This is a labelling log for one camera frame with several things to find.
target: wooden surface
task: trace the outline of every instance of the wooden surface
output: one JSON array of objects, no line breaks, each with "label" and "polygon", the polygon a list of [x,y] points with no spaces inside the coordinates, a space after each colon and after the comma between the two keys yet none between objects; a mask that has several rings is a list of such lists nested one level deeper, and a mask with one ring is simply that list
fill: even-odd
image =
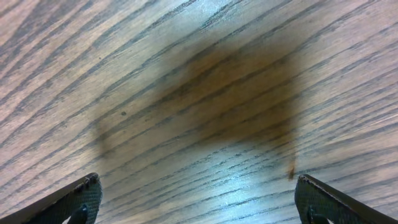
[{"label": "wooden surface", "polygon": [[397,10],[1,0],[0,216],[98,172],[97,223],[299,223],[308,173],[398,218]]}]

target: wood grain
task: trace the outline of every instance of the wood grain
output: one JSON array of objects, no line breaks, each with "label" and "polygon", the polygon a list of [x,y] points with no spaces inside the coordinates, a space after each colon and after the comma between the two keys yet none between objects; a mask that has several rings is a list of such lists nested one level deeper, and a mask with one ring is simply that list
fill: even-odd
[{"label": "wood grain", "polygon": [[97,223],[298,223],[304,173],[398,218],[397,10],[1,0],[0,217],[98,172]]}]

